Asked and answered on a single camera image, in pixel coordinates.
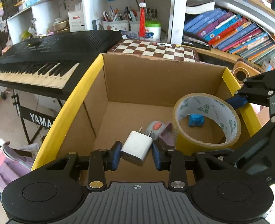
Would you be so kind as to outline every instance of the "paper box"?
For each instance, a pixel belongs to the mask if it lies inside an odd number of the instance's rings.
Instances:
[[[78,12],[76,11],[68,12],[68,17],[69,17],[70,32],[86,30],[85,19],[83,17],[83,10]]]
[[[36,157],[36,169],[68,152],[90,155],[96,149],[110,149],[116,141],[124,144],[131,131],[142,133],[154,120],[172,121],[173,107],[190,93],[207,93],[227,99],[240,89],[228,68],[206,63],[158,60],[135,55],[99,55],[86,71],[59,112]],[[238,148],[261,127],[250,104],[237,112],[241,135]],[[191,127],[199,140],[219,142],[207,120],[201,129]],[[106,172],[106,180],[127,182],[167,181],[168,171],[155,169],[152,153],[143,167],[123,159],[116,171]],[[193,178],[188,171],[189,180]]]

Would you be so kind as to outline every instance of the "white container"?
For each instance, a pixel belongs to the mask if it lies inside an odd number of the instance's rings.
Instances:
[[[83,7],[80,5],[80,11],[68,12],[70,32],[85,31],[85,19],[83,17]]]
[[[160,42],[161,25],[158,21],[145,21],[144,39],[148,41]]]
[[[139,21],[129,21],[129,25],[130,25],[130,31],[134,32],[138,35],[139,33]]]
[[[125,31],[129,31],[129,21],[128,20],[113,21],[113,22],[102,21],[102,26],[105,30],[113,30],[113,31],[125,30]]]

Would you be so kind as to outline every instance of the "pen holder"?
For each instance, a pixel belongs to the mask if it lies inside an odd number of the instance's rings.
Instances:
[[[113,22],[102,21],[102,26],[105,30],[113,30],[113,31],[125,30],[125,31],[129,31],[129,21],[128,20],[113,21]]]
[[[138,35],[139,33],[139,21],[129,21],[129,24],[130,24],[130,31],[131,32],[134,32]]]

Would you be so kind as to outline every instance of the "paper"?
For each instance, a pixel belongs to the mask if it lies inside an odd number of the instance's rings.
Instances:
[[[4,28],[3,23],[2,23],[2,24],[0,24],[0,31],[1,31],[1,32],[4,32],[4,31],[5,31],[5,28]]]
[[[3,19],[2,19],[2,17],[0,17],[0,25],[2,24],[2,22],[3,22]]]

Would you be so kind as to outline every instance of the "blue book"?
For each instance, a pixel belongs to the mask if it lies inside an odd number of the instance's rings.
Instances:
[[[197,15],[194,19],[192,19],[184,24],[183,30],[187,31],[187,29],[189,29],[191,26],[195,25],[198,21],[200,21],[202,18],[208,16],[212,12],[213,11],[208,11],[208,12],[202,13],[200,15]]]
[[[235,22],[239,21],[240,19],[241,19],[240,15],[235,16],[233,19],[231,19],[228,22],[226,22],[220,28],[215,29],[215,30],[212,31],[212,33],[206,35],[206,37],[204,37],[204,40],[210,41],[216,35],[219,35],[222,31],[226,30],[228,27],[232,26]]]
[[[235,49],[231,49],[231,50],[229,51],[229,53],[232,54],[232,53],[234,53],[235,51],[237,51],[237,50],[243,48],[244,46],[247,46],[247,45],[249,45],[249,44],[251,44],[251,43],[253,43],[253,42],[255,42],[255,41],[257,41],[257,40],[259,40],[259,39],[261,39],[261,38],[264,38],[264,37],[266,37],[267,35],[268,35],[268,34],[267,34],[266,32],[264,32],[264,33],[261,34],[259,37],[256,37],[256,38],[252,39],[251,41],[248,41],[248,42],[246,42],[246,43],[244,43],[244,44],[242,44],[242,45],[236,47]]]
[[[202,20],[198,21],[195,25],[191,26],[189,29],[187,29],[187,32],[192,33],[192,31],[195,31],[197,28],[202,26],[205,22],[208,22],[209,19],[213,18],[216,16],[218,13],[221,13],[221,9],[217,8],[216,10],[212,11],[208,16],[203,18]]]
[[[219,19],[220,17],[222,17],[223,15],[227,14],[226,11],[221,11],[220,13],[218,13],[216,16],[214,16],[213,18],[211,18],[208,22],[205,22],[202,26],[200,26],[199,28],[197,28],[195,31],[193,31],[193,34],[197,34],[198,32],[200,32],[202,29],[204,29],[205,27],[207,27],[209,24],[215,22],[217,19]]]
[[[269,49],[269,48],[270,48],[272,45],[274,45],[274,44],[275,44],[274,42],[270,42],[269,44],[267,44],[266,46],[260,48],[259,50],[257,50],[257,51],[255,51],[255,52],[251,53],[250,55],[245,56],[244,59],[247,59],[247,58],[249,58],[249,57],[251,57],[251,56],[253,56],[253,55],[255,55],[255,54],[257,54],[257,53],[259,53],[259,52],[261,52],[261,51],[263,51],[263,50]]]
[[[247,26],[245,29],[241,30],[240,32],[236,33],[234,36],[226,40],[225,42],[221,43],[217,48],[223,49],[224,47],[227,47],[229,44],[235,42],[236,40],[240,39],[244,35],[248,34],[249,32],[253,31],[258,26],[256,24],[251,24]]]

